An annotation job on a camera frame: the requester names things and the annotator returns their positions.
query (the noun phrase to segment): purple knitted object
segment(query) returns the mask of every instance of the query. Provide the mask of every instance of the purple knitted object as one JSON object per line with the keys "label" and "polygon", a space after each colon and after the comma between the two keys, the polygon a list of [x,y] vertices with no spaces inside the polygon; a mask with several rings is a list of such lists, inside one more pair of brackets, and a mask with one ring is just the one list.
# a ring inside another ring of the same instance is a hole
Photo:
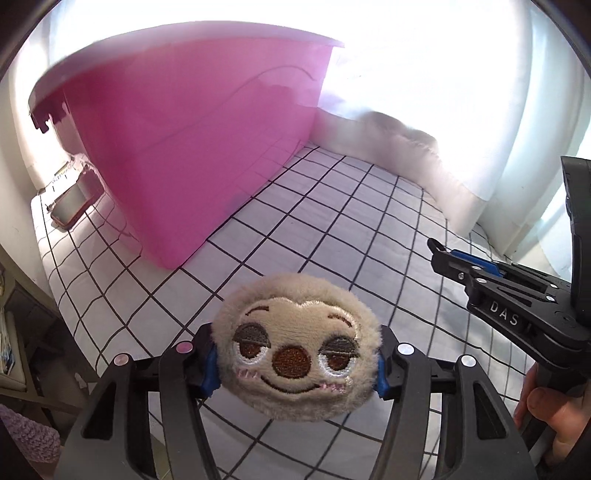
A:
{"label": "purple knitted object", "polygon": [[0,404],[0,420],[21,453],[32,462],[53,463],[60,457],[60,434]]}

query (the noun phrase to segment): white curtain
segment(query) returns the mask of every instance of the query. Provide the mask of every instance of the white curtain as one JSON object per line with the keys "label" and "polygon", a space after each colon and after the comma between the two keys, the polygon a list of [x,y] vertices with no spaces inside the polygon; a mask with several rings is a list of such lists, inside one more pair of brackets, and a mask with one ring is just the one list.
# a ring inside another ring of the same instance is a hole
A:
{"label": "white curtain", "polygon": [[564,221],[547,209],[561,202],[560,155],[576,154],[589,126],[590,83],[530,0],[62,0],[48,19],[45,61],[190,20],[284,25],[344,42],[312,140],[419,183],[456,233],[480,219],[500,254],[565,271],[558,265],[568,261],[552,263],[547,250],[570,250],[570,238],[552,233]]}
{"label": "white curtain", "polygon": [[22,158],[37,190],[45,188],[69,157],[61,148],[50,126],[42,134],[29,117],[28,99],[37,79],[49,67],[47,50],[48,20],[43,20],[25,41],[8,69],[12,116]]}

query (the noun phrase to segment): embroidered nose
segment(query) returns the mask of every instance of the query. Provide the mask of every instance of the embroidered nose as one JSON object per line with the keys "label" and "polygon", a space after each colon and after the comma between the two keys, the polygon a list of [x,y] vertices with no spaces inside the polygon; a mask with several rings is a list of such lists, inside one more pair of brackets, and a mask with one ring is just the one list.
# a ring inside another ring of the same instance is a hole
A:
{"label": "embroidered nose", "polygon": [[310,355],[300,346],[289,345],[273,355],[273,369],[280,377],[304,378],[311,367]]}

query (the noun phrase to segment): embroidered eye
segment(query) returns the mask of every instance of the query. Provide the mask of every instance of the embroidered eye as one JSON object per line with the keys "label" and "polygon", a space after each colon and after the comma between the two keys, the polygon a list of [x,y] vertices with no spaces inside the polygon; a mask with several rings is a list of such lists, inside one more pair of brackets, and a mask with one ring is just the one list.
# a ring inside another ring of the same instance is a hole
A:
{"label": "embroidered eye", "polygon": [[271,347],[267,332],[257,323],[240,325],[233,341],[236,357],[247,365],[258,363]]}
{"label": "embroidered eye", "polygon": [[318,352],[322,370],[332,377],[346,377],[357,361],[357,344],[348,337],[327,340]]}

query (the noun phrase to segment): wall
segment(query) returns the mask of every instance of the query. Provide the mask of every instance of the wall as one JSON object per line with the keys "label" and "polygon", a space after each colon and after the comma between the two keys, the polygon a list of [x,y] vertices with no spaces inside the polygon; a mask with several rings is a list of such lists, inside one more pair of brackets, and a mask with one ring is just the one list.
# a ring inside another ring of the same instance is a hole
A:
{"label": "wall", "polygon": [[31,216],[31,200],[37,192],[21,156],[9,92],[6,74],[0,80],[0,246],[51,296]]}

